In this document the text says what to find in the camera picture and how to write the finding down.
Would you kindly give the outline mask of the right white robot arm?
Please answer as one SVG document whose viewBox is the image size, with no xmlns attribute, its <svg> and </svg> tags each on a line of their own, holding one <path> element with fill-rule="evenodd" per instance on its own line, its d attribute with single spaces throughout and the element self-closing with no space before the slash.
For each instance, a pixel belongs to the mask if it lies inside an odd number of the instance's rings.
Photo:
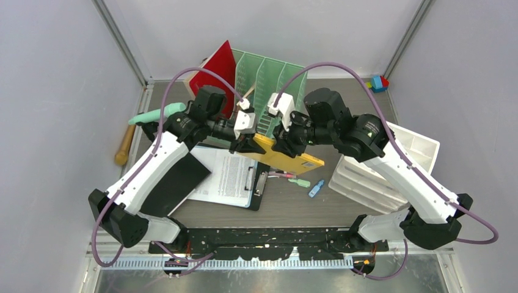
<svg viewBox="0 0 518 293">
<path fill-rule="evenodd" d="M 405 239 L 434 250 L 458 238 L 459 218 L 471 207 L 472 198 L 450 192 L 404 154 L 379 117 L 353 115 L 340 94 L 328 88 L 310 92 L 304 106 L 301 113 L 291 95 L 271 95 L 268 114 L 281 118 L 274 130 L 274 151 L 296 158 L 309 145 L 331 145 L 380 174 L 409 203 L 398 212 L 358 216 L 348 231 L 352 248 L 361 251 L 378 241 Z"/>
</svg>

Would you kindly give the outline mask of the orange illustrated book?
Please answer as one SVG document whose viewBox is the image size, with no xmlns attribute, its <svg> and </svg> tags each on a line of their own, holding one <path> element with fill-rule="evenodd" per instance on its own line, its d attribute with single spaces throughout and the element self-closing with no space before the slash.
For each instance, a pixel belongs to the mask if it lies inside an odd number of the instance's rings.
<svg viewBox="0 0 518 293">
<path fill-rule="evenodd" d="M 257 83 L 254 82 L 250 86 L 250 88 L 247 90 L 247 92 L 245 94 L 243 94 L 243 96 L 242 96 L 243 100 L 248 99 L 248 97 L 255 91 L 256 86 L 257 86 Z"/>
</svg>

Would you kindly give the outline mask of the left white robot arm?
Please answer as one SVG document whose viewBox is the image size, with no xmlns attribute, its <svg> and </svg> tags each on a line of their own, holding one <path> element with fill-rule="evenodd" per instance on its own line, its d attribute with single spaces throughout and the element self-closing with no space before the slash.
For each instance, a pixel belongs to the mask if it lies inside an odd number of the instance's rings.
<svg viewBox="0 0 518 293">
<path fill-rule="evenodd" d="M 154 119 L 136 116 L 133 123 L 147 131 L 151 146 L 115 184 L 90 193 L 97 226 L 124 248 L 159 241 L 174 253 L 183 251 L 187 236 L 169 214 L 210 175 L 192 149 L 207 137 L 228 141 L 232 151 L 258 148 L 250 101 L 239 101 L 235 118 L 229 120 L 222 115 L 226 100 L 223 90 L 206 85 L 187 104 L 155 110 Z"/>
</svg>

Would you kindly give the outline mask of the black book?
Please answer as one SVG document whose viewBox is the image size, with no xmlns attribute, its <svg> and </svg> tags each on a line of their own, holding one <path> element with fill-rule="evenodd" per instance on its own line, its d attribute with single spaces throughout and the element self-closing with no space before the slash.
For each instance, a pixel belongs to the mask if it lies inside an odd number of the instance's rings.
<svg viewBox="0 0 518 293">
<path fill-rule="evenodd" d="M 140 213 L 166 217 L 176 210 L 211 171 L 192 154 L 180 159 L 162 177 L 143 202 Z"/>
</svg>

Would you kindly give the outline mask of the yellow book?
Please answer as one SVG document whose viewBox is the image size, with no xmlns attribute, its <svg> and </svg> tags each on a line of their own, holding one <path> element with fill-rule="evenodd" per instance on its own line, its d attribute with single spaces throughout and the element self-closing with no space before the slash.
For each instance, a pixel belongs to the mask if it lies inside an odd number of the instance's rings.
<svg viewBox="0 0 518 293">
<path fill-rule="evenodd" d="M 316 168 L 325 166 L 325 162 L 322 159 L 318 159 L 317 157 L 311 156 L 307 153 L 303 153 L 301 156 L 292 158 L 283 153 L 276 152 L 272 149 L 275 142 L 274 139 L 265 137 L 261 134 L 255 134 L 254 142 L 265 151 L 264 154 L 257 152 L 238 152 L 238 154 L 253 159 L 264 165 L 268 165 L 272 168 L 286 171 L 295 175 L 301 175 Z"/>
</svg>

